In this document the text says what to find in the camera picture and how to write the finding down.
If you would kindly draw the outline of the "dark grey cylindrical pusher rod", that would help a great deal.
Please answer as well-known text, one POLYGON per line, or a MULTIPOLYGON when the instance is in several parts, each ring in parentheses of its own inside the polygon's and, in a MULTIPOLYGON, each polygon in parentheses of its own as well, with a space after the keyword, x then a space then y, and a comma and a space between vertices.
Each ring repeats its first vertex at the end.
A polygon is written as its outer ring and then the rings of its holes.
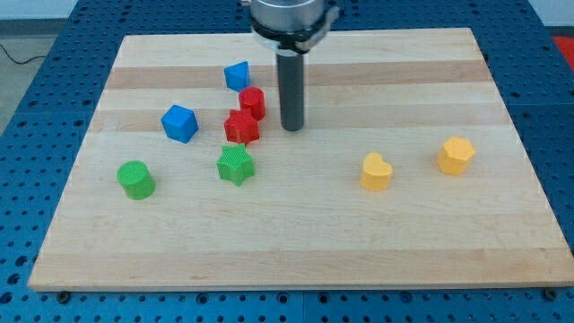
POLYGON ((287 131, 304 126, 304 60, 303 56, 276 56, 281 125, 287 131))

